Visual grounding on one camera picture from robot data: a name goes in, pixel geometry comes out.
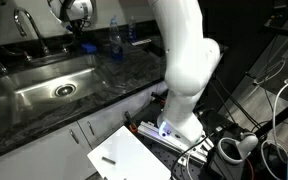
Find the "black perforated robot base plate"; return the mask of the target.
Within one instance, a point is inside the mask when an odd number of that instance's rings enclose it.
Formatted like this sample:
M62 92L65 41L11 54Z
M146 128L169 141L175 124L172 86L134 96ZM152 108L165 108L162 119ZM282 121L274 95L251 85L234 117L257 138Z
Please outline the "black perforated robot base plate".
M184 155L176 145L164 140L155 125L157 114L142 111L133 117L138 127L136 136L171 171L171 180L200 180L199 175L207 164L214 143L210 138L202 141Z

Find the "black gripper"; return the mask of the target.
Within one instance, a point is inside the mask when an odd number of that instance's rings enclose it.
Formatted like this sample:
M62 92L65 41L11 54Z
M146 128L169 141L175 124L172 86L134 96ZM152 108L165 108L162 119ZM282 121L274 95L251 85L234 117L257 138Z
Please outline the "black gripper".
M86 23L85 19L80 19L80 20L73 20L70 22L70 25L72 27L72 32L74 34L81 34L82 29L84 28Z

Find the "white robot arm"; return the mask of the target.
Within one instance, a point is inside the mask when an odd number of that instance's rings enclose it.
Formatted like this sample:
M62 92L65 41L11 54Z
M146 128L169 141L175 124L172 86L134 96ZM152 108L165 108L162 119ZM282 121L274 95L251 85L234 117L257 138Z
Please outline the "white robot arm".
M204 36L197 0L147 0L163 38L168 95L158 117L159 135L191 145L203 126L193 109L220 61L218 43Z

